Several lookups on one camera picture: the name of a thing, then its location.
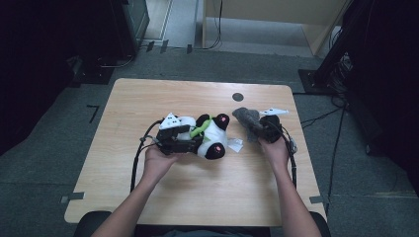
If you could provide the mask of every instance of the forearm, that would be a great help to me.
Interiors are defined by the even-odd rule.
[[[285,236],[321,236],[296,191],[287,167],[274,168]]]
[[[130,236],[157,182],[141,180],[93,236]]]

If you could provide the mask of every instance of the black stand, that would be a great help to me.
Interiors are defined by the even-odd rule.
[[[345,29],[337,38],[329,53],[324,58],[320,67],[317,70],[302,70],[299,69],[299,79],[307,94],[335,94],[336,92],[329,87],[331,72],[336,63],[340,61],[347,49],[347,43],[351,41],[351,36],[358,30],[361,16],[370,9],[372,0],[361,1],[348,19]]]
[[[101,67],[97,62],[82,61],[79,66],[71,87],[80,87],[81,84],[99,84],[108,85],[114,67]],[[116,62],[109,61],[108,64],[114,65]]]

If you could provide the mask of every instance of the person's left hand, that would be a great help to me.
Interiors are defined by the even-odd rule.
[[[152,145],[147,148],[144,159],[144,171],[142,180],[157,184],[169,171],[170,167],[183,156],[181,153],[173,153],[168,156],[163,154],[157,147]]]

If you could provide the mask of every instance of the black tape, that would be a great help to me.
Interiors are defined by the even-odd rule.
[[[154,41],[151,41],[147,46],[147,52],[151,51],[154,47]]]
[[[92,117],[90,118],[90,121],[89,121],[89,123],[92,123],[93,119],[95,119],[95,116],[98,113],[99,106],[90,106],[90,105],[87,105],[87,107],[88,108],[96,108],[95,112],[93,113],[93,115],[92,115]]]
[[[166,52],[168,43],[169,43],[168,39],[163,42],[163,45],[161,45],[161,48],[160,48],[160,53]]]
[[[310,202],[311,204],[316,204],[316,203],[329,203],[329,199],[327,197],[322,197],[322,196],[315,196],[315,197],[310,197]]]
[[[60,203],[65,204],[65,203],[68,203],[72,199],[83,199],[83,198],[84,198],[84,192],[72,193],[72,194],[69,194],[68,196],[61,197]]]
[[[188,44],[188,48],[186,49],[186,53],[189,54],[192,52],[192,45]]]

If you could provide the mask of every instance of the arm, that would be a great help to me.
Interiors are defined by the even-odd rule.
[[[145,152],[144,172],[138,185],[93,236],[130,236],[151,192],[180,156],[165,156],[155,145],[150,146]]]
[[[293,186],[288,171],[289,153],[284,139],[268,143],[259,139],[265,151],[277,181],[281,204],[281,218],[285,236],[321,236],[307,207]]]

